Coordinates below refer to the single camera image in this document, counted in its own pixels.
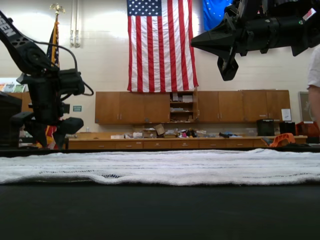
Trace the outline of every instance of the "black robotic arm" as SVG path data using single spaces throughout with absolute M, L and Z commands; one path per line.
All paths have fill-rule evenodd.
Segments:
M 315 14 L 305 20 L 311 8 Z M 297 56 L 319 43 L 319 0 L 234 0 L 222 22 L 193 38 L 191 46 L 217 55 L 222 78 L 230 81 L 239 68 L 236 54 L 291 47 Z
M 47 126 L 56 126 L 57 131 L 53 136 L 57 146 L 61 149 L 66 134 L 75 134 L 84 125 L 80 118 L 70 117 L 61 120 L 65 106 L 63 100 L 71 95 L 85 93 L 86 84 L 81 78 L 81 73 L 78 72 L 74 55 L 67 49 L 74 57 L 75 68 L 60 70 L 35 44 L 34 40 L 20 33 L 12 24 L 12 20 L 6 18 L 1 11 L 0 40 L 8 49 L 17 67 L 22 71 L 22 75 L 17 81 L 28 85 L 32 102 L 29 108 L 33 109 L 33 112 L 22 112 L 13 116 L 11 118 L 12 124 L 17 128 L 24 125 L 25 130 L 43 147 L 47 147 L 45 132 Z M 92 96 L 94 93 L 90 87 L 89 89 L 91 90 L 89 96 Z

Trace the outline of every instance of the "black box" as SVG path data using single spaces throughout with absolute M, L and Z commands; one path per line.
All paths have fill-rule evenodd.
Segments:
M 273 119 L 261 119 L 256 121 L 258 136 L 274 136 L 275 123 Z

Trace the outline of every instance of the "flag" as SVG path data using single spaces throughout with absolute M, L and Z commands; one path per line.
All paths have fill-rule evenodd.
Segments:
M 202 0 L 204 30 L 209 31 L 218 26 L 225 15 L 225 8 L 232 0 Z
M 58 28 L 59 22 L 58 19 L 55 20 L 54 28 L 52 30 L 52 34 L 50 37 L 49 43 L 51 44 L 59 44 L 59 28 Z M 49 45 L 47 52 L 47 57 L 51 60 L 52 63 L 54 63 L 57 67 L 60 67 L 59 63 L 59 48 L 56 46 Z M 45 130 L 46 135 L 46 142 L 47 142 L 47 148 L 49 149 L 58 149 L 56 142 L 54 140 L 54 132 L 57 131 L 56 126 L 47 126 Z
M 128 91 L 188 91 L 198 86 L 190 42 L 192 0 L 127 0 Z

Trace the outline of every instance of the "wall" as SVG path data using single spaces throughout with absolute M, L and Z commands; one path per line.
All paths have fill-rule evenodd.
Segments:
M 72 1 L 60 0 L 67 13 L 59 18 L 60 44 L 69 47 Z M 81 47 L 72 48 L 83 79 L 95 91 L 126 91 L 128 84 L 129 43 L 125 0 L 81 0 Z M 11 0 L 1 3 L 1 11 L 13 18 L 17 28 L 26 35 L 48 41 L 54 25 L 54 12 L 49 10 L 51 0 Z M 193 34 L 203 30 L 202 0 L 193 1 Z M 217 66 L 217 57 L 195 50 L 199 90 L 279 89 L 289 90 L 292 120 L 299 122 L 298 92 L 306 90 L 307 67 L 312 50 L 293 57 L 290 48 L 270 50 L 268 54 L 250 52 L 246 57 L 237 56 L 238 73 L 233 81 L 224 82 Z M 72 58 L 64 51 L 60 54 L 62 69 L 73 67 Z M 3 44 L 0 44 L 0 78 L 20 75 Z M 83 112 L 72 113 L 82 118 L 84 130 L 129 131 L 130 126 L 99 126 L 94 123 L 95 97 L 77 96 L 68 101 L 82 105 Z M 244 125 L 205 125 L 219 132 L 220 128 L 240 131 Z

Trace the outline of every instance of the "cable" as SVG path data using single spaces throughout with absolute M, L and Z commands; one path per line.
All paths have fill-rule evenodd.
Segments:
M 78 72 L 78 62 L 77 62 L 77 59 L 76 59 L 75 54 L 74 54 L 71 50 L 69 50 L 68 48 L 66 48 L 66 47 L 64 47 L 64 46 L 60 46 L 60 45 L 58 45 L 58 44 L 53 44 L 53 43 L 50 43 L 50 42 L 43 42 L 43 41 L 34 40 L 34 39 L 30 38 L 30 37 L 27 37 L 26 35 L 24 35 L 24 34 L 21 33 L 20 31 L 18 31 L 18 32 L 19 32 L 24 38 L 26 38 L 26 39 L 28 39 L 29 41 L 34 42 L 34 43 L 36 43 L 36 44 L 54 46 L 54 47 L 57 47 L 57 48 L 59 48 L 59 49 L 61 48 L 61 49 L 65 50 L 65 51 L 67 51 L 68 53 L 71 54 L 71 56 L 72 56 L 72 58 L 73 58 L 75 71 Z M 88 84 L 86 84 L 85 81 L 83 81 L 83 84 L 91 91 L 91 93 L 90 93 L 90 94 L 88 94 L 88 93 L 83 93 L 82 95 L 84 95 L 84 96 L 93 96 L 93 95 L 95 94 L 95 92 L 93 91 L 93 89 L 92 89 Z

